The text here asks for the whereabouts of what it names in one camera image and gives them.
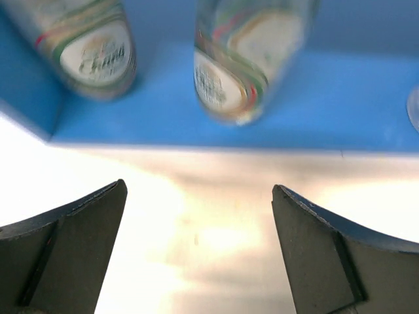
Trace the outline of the clear chang bottle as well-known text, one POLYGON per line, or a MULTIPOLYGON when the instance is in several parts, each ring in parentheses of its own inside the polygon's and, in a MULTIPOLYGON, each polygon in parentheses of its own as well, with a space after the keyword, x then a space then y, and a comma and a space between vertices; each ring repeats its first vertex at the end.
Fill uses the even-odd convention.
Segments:
POLYGON ((114 99, 136 77, 136 48, 121 1, 2 1, 1 8, 61 81, 114 99))
POLYGON ((228 124, 258 119, 304 46, 319 1, 198 1, 194 88, 228 124))

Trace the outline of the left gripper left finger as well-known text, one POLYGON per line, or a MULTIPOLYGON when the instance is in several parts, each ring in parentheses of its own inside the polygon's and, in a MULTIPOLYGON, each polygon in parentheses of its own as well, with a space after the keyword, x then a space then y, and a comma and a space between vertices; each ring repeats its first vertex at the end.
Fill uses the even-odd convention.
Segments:
POLYGON ((94 313, 123 216, 119 179, 1 227, 2 313, 94 313))

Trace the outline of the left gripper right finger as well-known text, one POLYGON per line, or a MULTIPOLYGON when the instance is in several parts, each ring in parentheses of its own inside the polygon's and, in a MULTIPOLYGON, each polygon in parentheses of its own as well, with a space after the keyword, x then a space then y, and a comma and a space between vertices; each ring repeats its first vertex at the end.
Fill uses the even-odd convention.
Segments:
POLYGON ((297 313, 417 313, 418 244, 366 228, 288 189, 272 210, 297 313))

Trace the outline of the clear Chang bottle front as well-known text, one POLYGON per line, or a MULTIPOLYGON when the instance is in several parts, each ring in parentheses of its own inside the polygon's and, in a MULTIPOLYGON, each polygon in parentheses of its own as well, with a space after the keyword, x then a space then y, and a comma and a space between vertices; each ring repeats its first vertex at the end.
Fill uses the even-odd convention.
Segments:
POLYGON ((2 1, 1 8, 61 81, 114 99, 136 77, 136 48, 121 1, 2 1))

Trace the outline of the water bottle blue label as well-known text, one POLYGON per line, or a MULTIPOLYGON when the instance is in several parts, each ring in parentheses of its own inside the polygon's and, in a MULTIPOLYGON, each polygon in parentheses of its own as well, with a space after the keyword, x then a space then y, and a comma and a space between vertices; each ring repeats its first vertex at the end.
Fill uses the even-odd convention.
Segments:
POLYGON ((419 85, 416 85, 407 98, 407 114, 410 123, 416 131, 419 131, 419 85))

